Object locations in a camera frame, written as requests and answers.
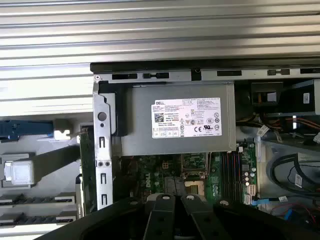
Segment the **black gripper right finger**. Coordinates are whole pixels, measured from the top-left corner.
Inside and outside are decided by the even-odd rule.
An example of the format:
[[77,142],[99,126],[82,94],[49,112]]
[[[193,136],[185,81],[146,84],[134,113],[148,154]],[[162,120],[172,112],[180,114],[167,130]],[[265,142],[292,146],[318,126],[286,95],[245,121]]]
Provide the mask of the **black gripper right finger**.
[[190,194],[181,197],[202,240],[318,240],[320,234],[229,199],[213,205]]

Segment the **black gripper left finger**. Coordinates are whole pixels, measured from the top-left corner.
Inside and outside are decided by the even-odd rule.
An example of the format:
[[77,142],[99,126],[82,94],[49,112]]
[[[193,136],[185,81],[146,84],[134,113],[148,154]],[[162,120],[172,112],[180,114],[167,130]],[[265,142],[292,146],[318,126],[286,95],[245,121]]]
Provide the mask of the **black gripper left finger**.
[[38,240],[172,240],[175,197],[159,194],[149,214],[128,197],[46,233]]

